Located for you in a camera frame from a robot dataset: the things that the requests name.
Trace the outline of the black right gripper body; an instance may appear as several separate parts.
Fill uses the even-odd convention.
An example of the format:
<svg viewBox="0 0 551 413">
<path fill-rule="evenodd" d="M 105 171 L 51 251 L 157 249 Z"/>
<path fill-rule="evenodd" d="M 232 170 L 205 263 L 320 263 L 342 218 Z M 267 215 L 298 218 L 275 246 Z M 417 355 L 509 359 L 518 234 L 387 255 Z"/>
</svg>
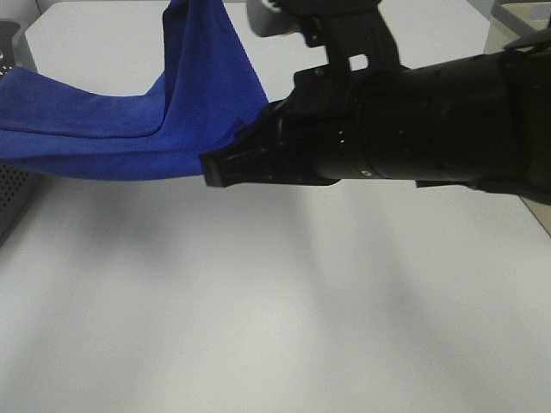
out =
<svg viewBox="0 0 551 413">
<path fill-rule="evenodd" d="M 238 134 L 232 183 L 327 186 L 374 177 L 358 114 L 367 75 L 340 78 L 328 66 L 295 73 L 291 94 Z"/>
</svg>

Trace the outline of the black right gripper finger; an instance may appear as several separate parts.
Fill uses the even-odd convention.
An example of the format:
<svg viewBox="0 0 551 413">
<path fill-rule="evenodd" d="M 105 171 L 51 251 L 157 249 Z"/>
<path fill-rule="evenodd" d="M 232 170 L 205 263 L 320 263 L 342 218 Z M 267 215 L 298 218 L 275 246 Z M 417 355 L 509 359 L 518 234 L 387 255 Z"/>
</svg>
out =
<svg viewBox="0 0 551 413">
<path fill-rule="evenodd" d="M 200 154 L 205 183 L 212 188 L 229 188 L 242 183 L 265 183 L 264 163 L 269 152 L 260 146 L 234 143 Z"/>
</svg>

